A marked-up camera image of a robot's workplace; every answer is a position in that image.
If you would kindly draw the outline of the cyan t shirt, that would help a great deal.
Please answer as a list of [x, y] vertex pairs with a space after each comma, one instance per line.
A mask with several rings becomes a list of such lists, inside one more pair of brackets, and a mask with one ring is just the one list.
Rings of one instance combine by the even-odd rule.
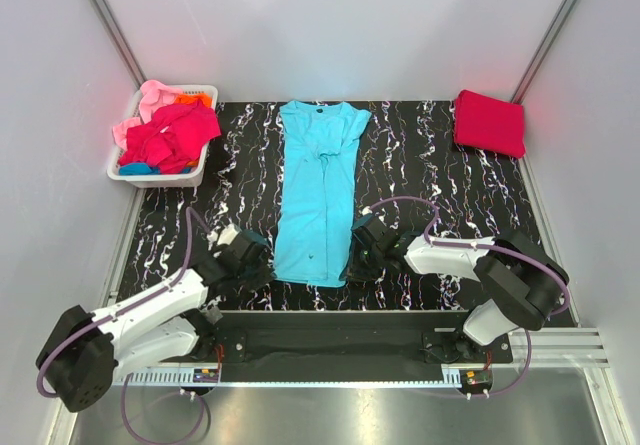
[[280, 107], [284, 135], [274, 271], [283, 282], [340, 288], [354, 220], [355, 176], [367, 110], [341, 102]]

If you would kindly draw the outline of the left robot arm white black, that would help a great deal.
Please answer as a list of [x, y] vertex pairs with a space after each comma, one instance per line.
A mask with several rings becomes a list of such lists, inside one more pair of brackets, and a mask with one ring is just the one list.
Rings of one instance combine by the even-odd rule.
[[176, 357], [208, 359], [220, 319], [212, 300], [268, 284], [268, 246], [259, 234], [230, 225], [211, 251], [160, 283], [108, 307], [66, 310], [36, 359], [41, 390], [77, 413], [145, 367]]

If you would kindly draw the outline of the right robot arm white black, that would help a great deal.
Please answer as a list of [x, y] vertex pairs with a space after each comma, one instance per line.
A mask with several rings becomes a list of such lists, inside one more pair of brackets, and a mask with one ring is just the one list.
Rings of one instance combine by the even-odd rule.
[[453, 339], [457, 355], [470, 362], [508, 332], [540, 330], [570, 300], [566, 272], [518, 231], [479, 239], [401, 234], [369, 213], [352, 227], [342, 277], [367, 282], [384, 272], [447, 275], [482, 285], [488, 300], [473, 308]]

